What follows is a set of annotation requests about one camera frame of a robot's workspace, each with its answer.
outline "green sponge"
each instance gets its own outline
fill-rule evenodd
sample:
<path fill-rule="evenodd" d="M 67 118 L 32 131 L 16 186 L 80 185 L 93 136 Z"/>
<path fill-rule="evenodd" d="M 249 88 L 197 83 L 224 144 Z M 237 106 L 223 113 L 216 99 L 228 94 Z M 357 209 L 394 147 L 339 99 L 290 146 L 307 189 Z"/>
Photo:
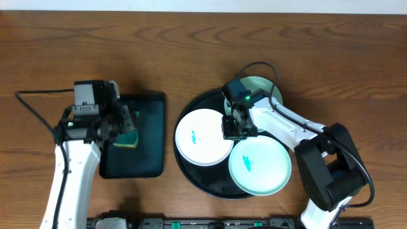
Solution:
<path fill-rule="evenodd" d="M 138 131 L 134 130 L 117 137 L 116 141 L 113 143 L 113 146 L 135 148 L 138 142 L 139 133 Z"/>

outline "black tray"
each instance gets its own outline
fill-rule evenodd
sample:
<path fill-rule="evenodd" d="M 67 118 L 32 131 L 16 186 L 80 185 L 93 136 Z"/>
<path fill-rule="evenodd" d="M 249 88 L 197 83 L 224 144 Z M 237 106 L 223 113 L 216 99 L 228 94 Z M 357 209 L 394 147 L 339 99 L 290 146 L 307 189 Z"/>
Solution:
<path fill-rule="evenodd" d="M 105 145 L 100 176 L 106 179 L 159 176 L 163 172 L 165 96 L 121 95 L 119 102 L 140 112 L 137 117 L 139 142 L 135 148 Z"/>
<path fill-rule="evenodd" d="M 213 109 L 220 112 L 222 115 L 226 115 L 224 111 L 224 96 L 222 94 L 222 91 L 220 89 L 215 89 L 198 96 L 186 106 L 186 108 L 184 109 L 184 111 L 182 111 L 180 117 L 178 118 L 177 125 L 174 130 L 173 144 L 174 153 L 179 168 L 183 172 L 186 179 L 188 179 L 193 185 L 195 185 L 203 192 L 214 197 L 229 200 L 252 197 L 251 194 L 246 193 L 245 191 L 240 189 L 231 178 L 229 172 L 229 156 L 216 165 L 206 167 L 190 163 L 179 153 L 175 139 L 178 123 L 189 112 L 197 109 Z M 276 139 L 273 135 L 267 132 L 262 132 L 261 135 Z M 282 145 L 288 151 L 288 147 L 284 144 Z"/>

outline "white plate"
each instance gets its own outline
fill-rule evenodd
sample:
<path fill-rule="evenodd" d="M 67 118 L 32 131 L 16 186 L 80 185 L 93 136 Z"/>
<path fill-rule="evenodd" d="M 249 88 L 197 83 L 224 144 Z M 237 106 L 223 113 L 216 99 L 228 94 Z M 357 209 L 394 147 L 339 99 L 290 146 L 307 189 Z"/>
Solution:
<path fill-rule="evenodd" d="M 263 77 L 260 76 L 248 76 L 245 78 L 240 79 L 246 89 L 250 90 L 251 92 L 255 92 L 259 89 L 263 89 L 266 92 L 269 92 L 272 89 L 273 83 Z M 277 101 L 282 105 L 282 97 L 280 90 L 275 87 L 273 91 L 273 97 L 277 99 Z M 226 115 L 231 115 L 231 107 L 228 105 L 228 101 L 224 100 L 224 111 Z"/>
<path fill-rule="evenodd" d="M 252 195 L 271 195 L 281 190 L 291 175 L 287 150 L 266 136 L 240 141 L 229 157 L 229 171 L 234 182 Z"/>
<path fill-rule="evenodd" d="M 217 111 L 198 109 L 182 118 L 176 130 L 176 144 L 187 161 L 210 166 L 229 155 L 233 141 L 223 139 L 222 117 Z"/>

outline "wooden table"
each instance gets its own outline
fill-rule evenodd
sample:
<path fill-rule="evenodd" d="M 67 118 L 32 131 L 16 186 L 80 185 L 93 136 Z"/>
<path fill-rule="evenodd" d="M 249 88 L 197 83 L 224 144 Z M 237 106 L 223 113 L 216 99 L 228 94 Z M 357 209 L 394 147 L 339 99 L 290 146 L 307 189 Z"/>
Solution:
<path fill-rule="evenodd" d="M 176 120 L 191 99 L 244 65 L 276 65 L 284 104 L 352 134 L 376 186 L 375 201 L 342 216 L 376 228 L 407 224 L 407 17 L 380 15 L 137 12 L 0 12 L 0 228 L 38 228 L 54 170 L 54 143 L 14 98 L 15 90 L 115 80 L 124 93 L 167 95 L 165 165 L 152 179 L 96 174 L 89 216 L 122 209 L 168 218 L 298 216 L 307 204 L 296 160 L 287 186 L 268 197 L 210 197 L 174 158 Z M 272 79 L 254 67 L 248 75 Z M 53 125 L 73 94 L 27 96 Z M 365 201 L 369 188 L 353 199 Z"/>

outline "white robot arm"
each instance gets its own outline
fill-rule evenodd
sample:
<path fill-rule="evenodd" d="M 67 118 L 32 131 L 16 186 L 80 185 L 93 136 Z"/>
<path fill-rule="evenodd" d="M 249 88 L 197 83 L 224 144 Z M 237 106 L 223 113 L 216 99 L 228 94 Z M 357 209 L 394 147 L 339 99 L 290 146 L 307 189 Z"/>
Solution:
<path fill-rule="evenodd" d="M 100 149 L 95 142 L 84 143 L 83 140 L 65 141 L 64 148 L 69 159 L 69 173 L 59 209 L 58 228 L 85 228 L 93 175 L 100 162 Z M 41 229 L 52 228 L 64 168 L 62 151 L 57 146 L 55 173 Z"/>
<path fill-rule="evenodd" d="M 74 93 L 75 105 L 64 111 L 53 130 L 59 142 L 63 142 L 64 151 L 59 145 L 55 148 L 55 173 L 41 229 L 86 228 L 90 190 L 101 148 L 105 142 L 136 128 L 135 112 L 117 102 L 119 90 L 115 82 L 75 82 Z M 126 229 L 127 225 L 122 218 L 109 218 L 100 220 L 97 228 Z"/>
<path fill-rule="evenodd" d="M 279 104 L 275 97 L 270 98 L 270 93 L 247 90 L 238 78 L 223 87 L 223 94 L 232 108 L 231 116 L 223 117 L 224 138 L 241 141 L 256 137 L 260 128 L 285 144 L 295 152 L 310 197 L 300 218 L 302 228 L 327 229 L 334 225 L 342 207 L 367 183 L 366 169 L 346 128 L 339 123 L 326 127 L 307 120 Z M 333 154 L 338 159 L 327 166 L 322 158 Z"/>

